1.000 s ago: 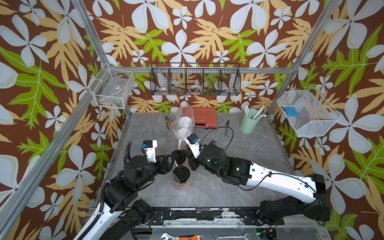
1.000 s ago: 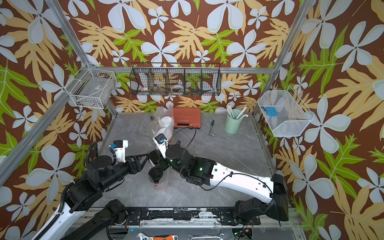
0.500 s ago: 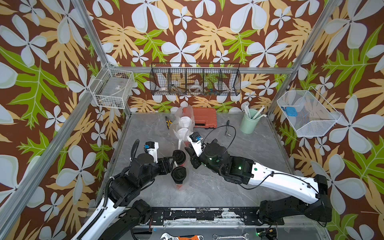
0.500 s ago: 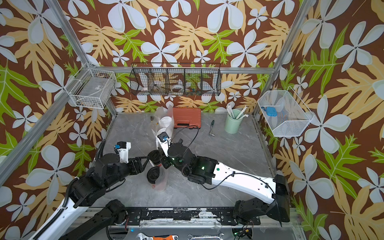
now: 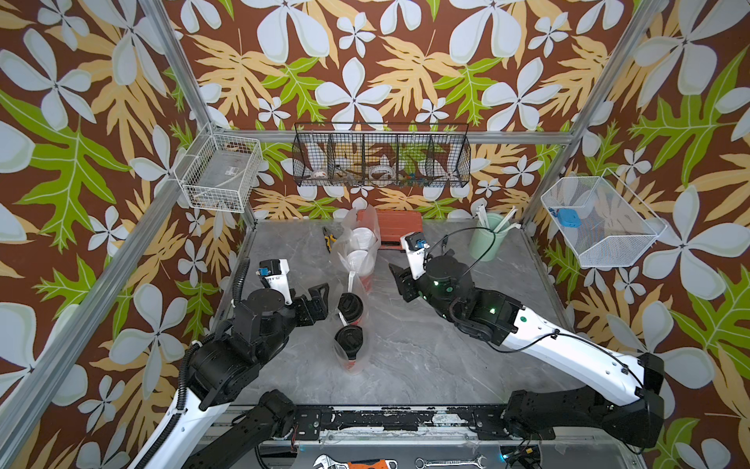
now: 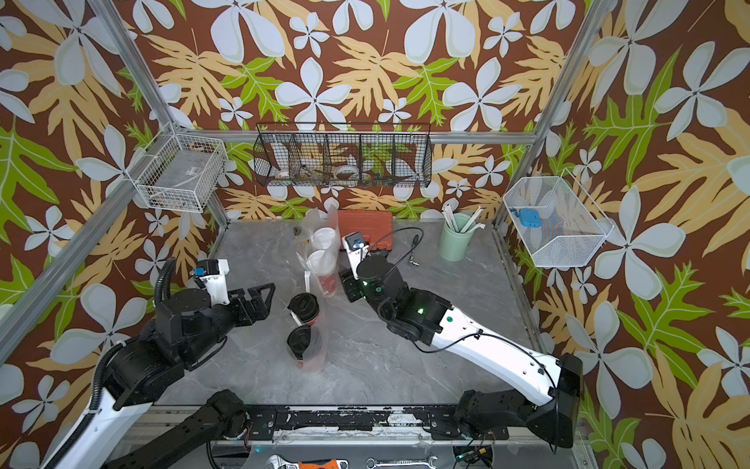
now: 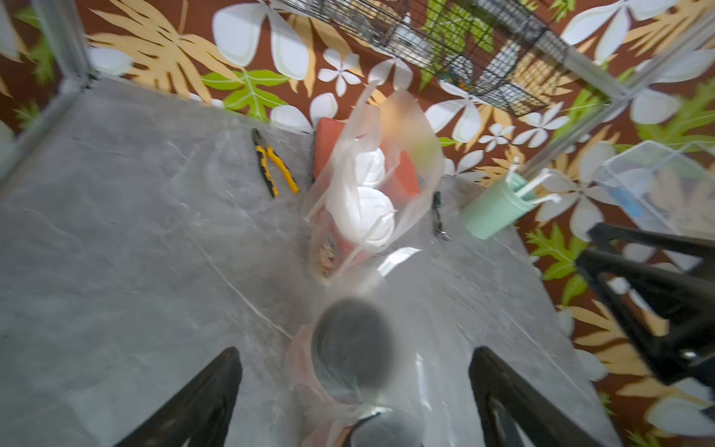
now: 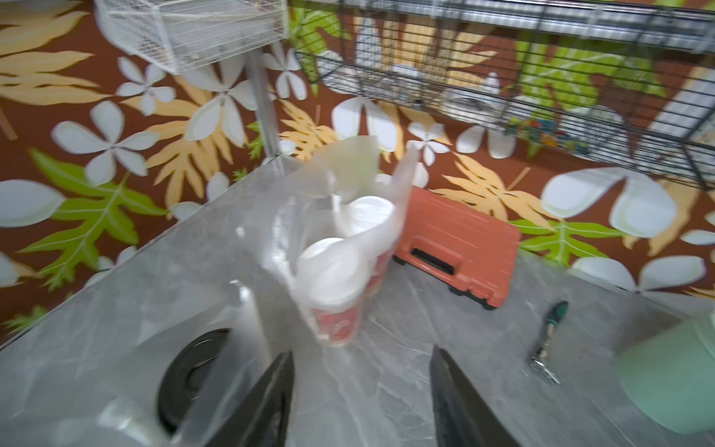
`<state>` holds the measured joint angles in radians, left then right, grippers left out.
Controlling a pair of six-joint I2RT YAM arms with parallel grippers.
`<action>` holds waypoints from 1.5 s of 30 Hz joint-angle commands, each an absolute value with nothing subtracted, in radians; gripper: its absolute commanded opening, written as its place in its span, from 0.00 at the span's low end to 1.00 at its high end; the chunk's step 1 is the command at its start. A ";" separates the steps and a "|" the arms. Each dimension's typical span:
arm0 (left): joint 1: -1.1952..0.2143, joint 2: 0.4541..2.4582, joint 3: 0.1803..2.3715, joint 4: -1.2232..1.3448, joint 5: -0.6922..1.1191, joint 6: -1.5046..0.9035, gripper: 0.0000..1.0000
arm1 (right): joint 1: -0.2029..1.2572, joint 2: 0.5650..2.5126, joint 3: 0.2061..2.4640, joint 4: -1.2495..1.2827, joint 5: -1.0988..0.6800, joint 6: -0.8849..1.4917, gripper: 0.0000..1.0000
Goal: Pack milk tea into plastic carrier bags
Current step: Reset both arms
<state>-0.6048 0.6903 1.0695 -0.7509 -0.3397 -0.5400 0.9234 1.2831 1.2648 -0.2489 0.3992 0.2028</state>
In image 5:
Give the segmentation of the black lid red cup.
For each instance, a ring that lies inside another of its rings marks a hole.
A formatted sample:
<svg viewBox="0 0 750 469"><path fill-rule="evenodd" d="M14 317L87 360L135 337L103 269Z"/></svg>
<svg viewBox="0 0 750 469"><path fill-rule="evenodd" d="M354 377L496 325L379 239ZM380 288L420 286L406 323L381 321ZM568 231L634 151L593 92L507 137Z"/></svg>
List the black lid red cup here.
<svg viewBox="0 0 750 469"><path fill-rule="evenodd" d="M358 326L364 316L364 303L359 295L345 292L340 296L337 315L343 326Z"/></svg>
<svg viewBox="0 0 750 469"><path fill-rule="evenodd" d="M344 326L334 336L336 357L348 371L357 365L363 345L364 333L360 326Z"/></svg>

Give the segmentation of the white lid red cup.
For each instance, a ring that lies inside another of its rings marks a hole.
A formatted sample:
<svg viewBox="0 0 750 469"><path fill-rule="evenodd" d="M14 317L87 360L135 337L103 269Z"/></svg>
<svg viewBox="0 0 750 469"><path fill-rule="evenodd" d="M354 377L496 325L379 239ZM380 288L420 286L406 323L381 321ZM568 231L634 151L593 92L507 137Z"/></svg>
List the white lid red cup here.
<svg viewBox="0 0 750 469"><path fill-rule="evenodd" d="M376 265L375 252L365 250L354 250L347 257L349 271L357 273L357 279L361 282L366 292L372 289L372 275Z"/></svg>
<svg viewBox="0 0 750 469"><path fill-rule="evenodd" d="M373 232L366 227L359 227L352 230L350 238L350 248L353 250L365 250L369 251L376 246L378 238Z"/></svg>

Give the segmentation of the clear plastic carrier bag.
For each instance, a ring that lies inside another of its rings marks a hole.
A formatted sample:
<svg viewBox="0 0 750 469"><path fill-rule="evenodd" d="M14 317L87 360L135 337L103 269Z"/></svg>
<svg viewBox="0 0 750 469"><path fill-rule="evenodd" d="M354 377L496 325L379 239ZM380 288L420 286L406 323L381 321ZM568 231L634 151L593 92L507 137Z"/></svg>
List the clear plastic carrier bag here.
<svg viewBox="0 0 750 469"><path fill-rule="evenodd" d="M343 232L341 236L336 238L336 242L330 253L330 261L335 268L346 272L349 275L349 265L346 261L346 257L354 251L350 248L352 230L359 227L366 227L375 232L378 242L375 247L369 250L369 252L375 252L377 261L378 251L381 247L381 233L378 216L373 207L350 211L342 221L341 227Z"/></svg>

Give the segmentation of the white lid red cup front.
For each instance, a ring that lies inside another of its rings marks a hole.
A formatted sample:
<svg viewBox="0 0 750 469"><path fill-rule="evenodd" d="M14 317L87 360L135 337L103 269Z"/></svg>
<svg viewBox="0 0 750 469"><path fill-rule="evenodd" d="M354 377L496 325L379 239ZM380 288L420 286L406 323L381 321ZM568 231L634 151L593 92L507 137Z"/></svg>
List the white lid red cup front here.
<svg viewBox="0 0 750 469"><path fill-rule="evenodd" d="M365 250L369 251L376 246L378 238L373 232L366 227L359 227L352 230L350 238L350 248L353 250Z"/></svg>

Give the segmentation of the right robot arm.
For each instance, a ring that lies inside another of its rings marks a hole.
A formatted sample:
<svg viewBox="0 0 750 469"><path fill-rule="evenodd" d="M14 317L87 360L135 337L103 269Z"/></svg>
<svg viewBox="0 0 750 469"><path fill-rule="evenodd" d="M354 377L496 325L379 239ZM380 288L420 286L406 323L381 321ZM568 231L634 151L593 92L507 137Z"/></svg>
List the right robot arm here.
<svg viewBox="0 0 750 469"><path fill-rule="evenodd" d="M657 355L619 354L573 334L508 294L477 287L467 266L450 255L430 259L419 273L395 264L389 269L405 302L420 298L492 351L527 354L582 382L569 391L513 392L503 414L511 432L590 427L632 447L650 449L657 443L665 374Z"/></svg>

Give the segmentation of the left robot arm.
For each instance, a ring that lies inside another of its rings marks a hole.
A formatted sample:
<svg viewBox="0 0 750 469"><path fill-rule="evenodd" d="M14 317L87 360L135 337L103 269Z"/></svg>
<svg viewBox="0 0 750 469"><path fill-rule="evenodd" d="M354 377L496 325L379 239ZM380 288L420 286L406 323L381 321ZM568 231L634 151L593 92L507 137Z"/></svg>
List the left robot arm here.
<svg viewBox="0 0 750 469"><path fill-rule="evenodd" d="M234 299L234 316L191 345L166 416L132 462L134 468L230 468L248 451L293 426L295 404L271 390L230 430L205 447L207 430L288 343L295 328L328 316L330 287L285 299L269 287Z"/></svg>

